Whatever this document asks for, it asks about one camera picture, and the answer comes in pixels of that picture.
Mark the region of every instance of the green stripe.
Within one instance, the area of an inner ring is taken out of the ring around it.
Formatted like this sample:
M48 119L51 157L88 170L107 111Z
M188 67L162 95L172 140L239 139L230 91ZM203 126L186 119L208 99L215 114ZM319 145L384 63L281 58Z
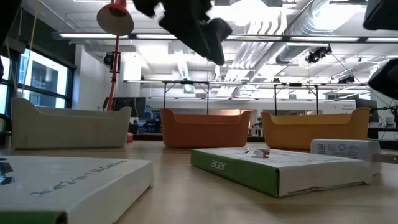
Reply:
M62 212L5 212L0 211L0 223L7 224L56 224Z
M224 169L212 167L213 160L226 163ZM191 164L275 197L279 194L278 169L275 167L194 149L191 153Z

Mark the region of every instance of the red lamp pole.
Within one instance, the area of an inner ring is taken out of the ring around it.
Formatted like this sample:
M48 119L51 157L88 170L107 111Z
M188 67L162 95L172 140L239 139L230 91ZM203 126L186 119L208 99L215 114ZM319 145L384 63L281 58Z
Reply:
M113 74L112 74L112 87L111 87L111 93L109 94L109 102L108 102L108 111L112 111L112 102L113 102L113 92L114 92L114 87L116 85L116 80L117 80L117 70L118 70L118 52L119 52L119 36L116 37L116 46L115 46L115 54L114 54L114 60L113 60Z

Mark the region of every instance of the window frame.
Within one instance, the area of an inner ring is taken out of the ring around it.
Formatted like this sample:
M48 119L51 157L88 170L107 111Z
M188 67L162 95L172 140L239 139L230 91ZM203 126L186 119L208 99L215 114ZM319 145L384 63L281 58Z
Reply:
M68 74L67 74L67 83L66 83L66 93L65 95L61 95L58 93L54 93L52 91L48 91L48 90L43 90L40 88L36 88L36 87L32 87L29 85L25 85L25 90L29 90L31 92L34 93L39 93L39 94L43 94L43 95L47 95L47 96L52 96L52 97L56 97L56 98L61 98L65 100L65 105L64 108L72 108L72 93L73 93L73 76L75 74L75 67L71 67L69 65L66 65L65 63L56 60L54 58L52 58L51 56L45 55L42 52L36 50L36 49L32 49L33 52L48 58L49 60L52 60L54 62L59 63L62 66L65 66L68 69ZM10 60L10 66L12 67L12 70L14 71L14 75L16 76L15 79L19 80L19 68L20 68L20 62L21 62L21 54L18 52L18 61L13 60L13 56L11 59L9 59L8 55L4 55L2 54L3 57L6 57ZM14 84L12 82L12 78L11 78L11 69L9 71L9 79L5 80L2 79L0 80L1 84L7 85L8 86L8 92L7 92L7 96L6 96L6 115L11 115L11 98L14 96ZM18 83L17 84L17 88L22 88L23 84Z

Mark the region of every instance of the acer box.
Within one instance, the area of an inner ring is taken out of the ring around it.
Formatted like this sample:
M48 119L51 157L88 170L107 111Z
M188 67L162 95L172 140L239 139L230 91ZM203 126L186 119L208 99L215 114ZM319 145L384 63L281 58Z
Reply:
M192 149L191 163L275 197L372 180L367 161L276 149Z
M152 184L151 161L0 157L0 223L112 224Z

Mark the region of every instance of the desk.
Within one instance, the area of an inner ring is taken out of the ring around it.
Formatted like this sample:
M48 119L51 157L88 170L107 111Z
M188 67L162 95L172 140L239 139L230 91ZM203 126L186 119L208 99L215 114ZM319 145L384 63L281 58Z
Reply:
M154 161L153 188L116 224L385 224L398 220L398 165L383 164L382 174L374 176L372 185L277 199L192 167L189 150L164 149L161 141L134 141L124 149L30 150L16 154Z

